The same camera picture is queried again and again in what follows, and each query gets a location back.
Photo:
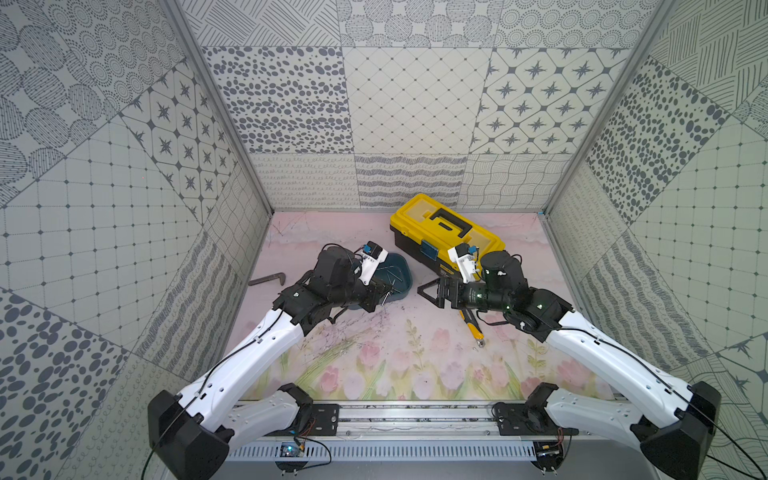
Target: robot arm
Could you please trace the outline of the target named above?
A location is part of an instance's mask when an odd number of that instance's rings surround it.
[[[256,328],[211,370],[177,395],[164,390],[148,408],[150,446],[179,480],[207,480],[230,449],[267,433],[299,435],[313,400],[298,386],[280,387],[269,398],[233,409],[251,385],[291,346],[325,319],[335,323],[351,305],[373,312],[392,286],[373,277],[387,252],[373,242],[362,260],[331,246],[315,268],[283,290]],[[343,310],[331,317],[331,309]]]
[[[418,288],[443,308],[504,313],[515,328],[557,348],[608,381],[631,404],[578,396],[542,383],[526,402],[534,424],[588,430],[640,450],[676,480],[695,480],[714,437],[720,394],[636,357],[554,293],[528,286],[520,261],[505,251],[481,258],[485,282],[439,278]],[[437,297],[426,288],[437,285]]]

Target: black toolbox handle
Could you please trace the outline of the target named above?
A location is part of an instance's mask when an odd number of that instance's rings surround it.
[[[441,208],[440,210],[437,210],[435,213],[432,214],[432,216],[429,219],[434,220],[435,218],[438,218],[438,217],[445,218],[447,221],[453,223],[454,225],[462,229],[462,232],[458,235],[458,238],[464,238],[464,235],[469,233],[469,231],[472,229],[471,223],[465,222],[461,218],[458,218],[456,215],[447,211],[445,208]]]

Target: gray polka dot pattern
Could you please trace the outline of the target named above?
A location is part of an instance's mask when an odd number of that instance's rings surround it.
[[[248,151],[352,151],[339,48],[204,48]]]
[[[138,480],[149,455],[147,405],[162,389],[178,392],[187,384],[174,374],[131,355],[99,410],[64,462],[58,480]],[[162,461],[154,457],[145,478],[156,478]]]
[[[342,46],[492,47],[503,0],[337,0]]]
[[[651,57],[587,163],[614,207],[634,222],[725,123],[728,113]]]
[[[88,428],[127,350],[0,290],[3,478],[58,474]],[[17,476],[6,477],[6,473]]]

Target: black mounting plate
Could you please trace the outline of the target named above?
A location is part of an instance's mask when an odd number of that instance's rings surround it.
[[[529,407],[524,403],[503,403],[493,405],[493,411],[498,426],[498,434],[509,435],[557,435],[558,426],[553,422],[547,422],[538,430],[528,418]],[[578,429],[563,429],[566,436],[578,435]]]
[[[309,423],[315,422],[312,430],[306,435],[312,437],[333,437],[336,436],[336,429],[339,426],[339,404],[338,403],[313,403],[310,411]],[[292,433],[279,430],[267,434],[268,437],[293,436]]]

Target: wavy line pattern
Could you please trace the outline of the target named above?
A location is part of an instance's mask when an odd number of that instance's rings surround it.
[[[398,208],[416,194],[455,207],[467,157],[356,155],[363,208]]]
[[[470,155],[461,208],[542,208],[571,155]]]
[[[665,370],[712,353],[629,230],[594,265],[581,288],[596,325]]]
[[[204,231],[135,353],[180,377],[196,379],[227,341],[242,288],[243,281]]]

